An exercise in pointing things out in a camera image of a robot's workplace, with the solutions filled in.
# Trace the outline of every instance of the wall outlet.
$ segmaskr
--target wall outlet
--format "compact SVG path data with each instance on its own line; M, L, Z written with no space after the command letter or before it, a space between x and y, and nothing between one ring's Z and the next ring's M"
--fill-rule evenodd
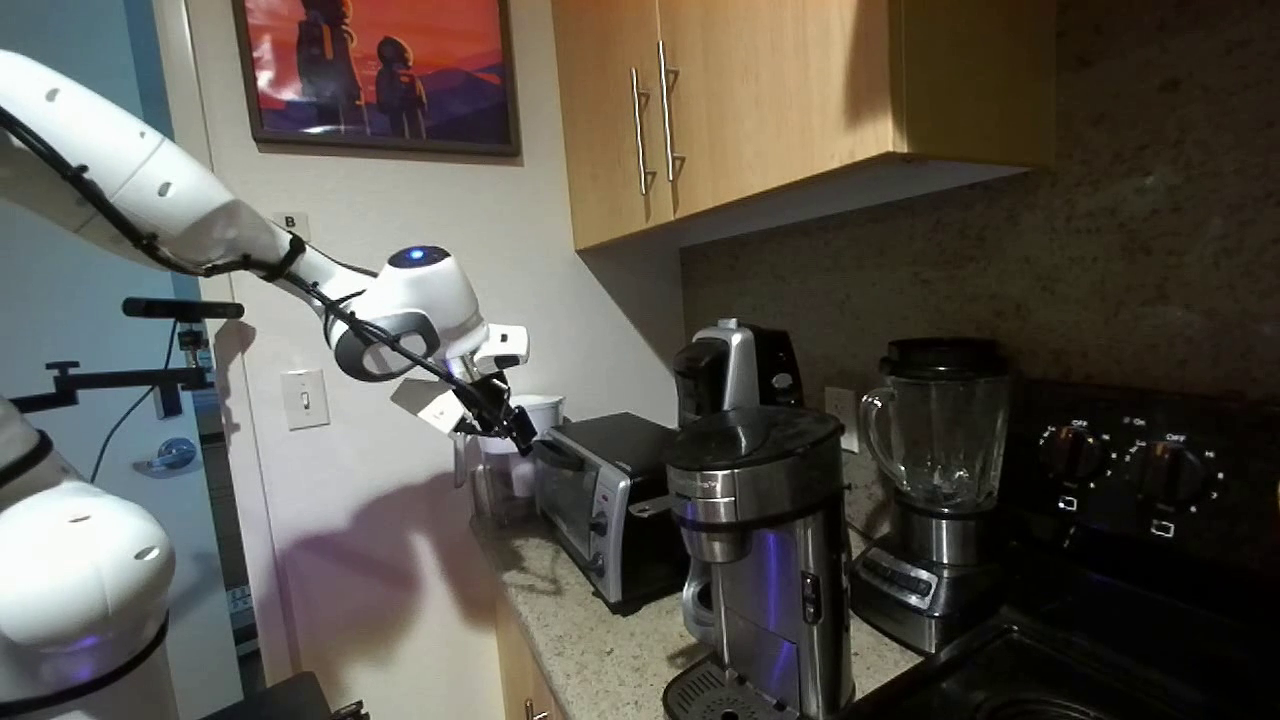
M292 432L327 424L327 391L319 367L292 367L281 375L284 421Z
M859 439L854 439L854 391L853 391L853 389L840 389L840 382L826 382L826 389L825 389L825 412L843 424L840 449L843 449L843 452L859 452Z

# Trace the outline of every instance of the blender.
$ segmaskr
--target blender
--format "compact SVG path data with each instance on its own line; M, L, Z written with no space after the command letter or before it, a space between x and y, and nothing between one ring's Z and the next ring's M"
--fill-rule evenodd
M853 702L840 424L809 407L692 421L668 493L715 624L715 653L665 688L668 714L834 720Z
M893 495L893 528L846 572L846 608L915 653L996 612L996 498L1006 432L996 339L893 339L859 434Z

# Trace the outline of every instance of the framed picture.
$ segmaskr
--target framed picture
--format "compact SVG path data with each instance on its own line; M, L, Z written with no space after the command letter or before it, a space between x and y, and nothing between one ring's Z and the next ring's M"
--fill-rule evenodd
M252 140L517 156L503 0L231 0Z

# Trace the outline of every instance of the stone backsplash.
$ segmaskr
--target stone backsplash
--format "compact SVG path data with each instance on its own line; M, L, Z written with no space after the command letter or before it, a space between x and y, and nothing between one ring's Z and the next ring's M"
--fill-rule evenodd
M809 399L895 334L1280 399L1280 5L1061 0L1050 171L684 253L686 328L788 328Z

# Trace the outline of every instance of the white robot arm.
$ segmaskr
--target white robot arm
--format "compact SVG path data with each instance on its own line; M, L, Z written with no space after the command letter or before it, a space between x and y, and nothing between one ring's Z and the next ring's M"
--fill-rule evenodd
M445 432L530 444L503 367L528 333L483 322L450 253L410 242L380 273L270 227L202 162L85 85L0 46L0 196L116 256L189 275L257 273L314 308L357 379L430 372ZM165 635L170 546L161 524L75 479L0 396L0 714L85 698Z
M528 354L528 333L480 321L456 256L416 242L380 273L340 265L270 227L130 113L14 52L0 52L0 196L127 260L257 273L314 308L347 375L425 367L450 389L458 426L530 434L499 382Z

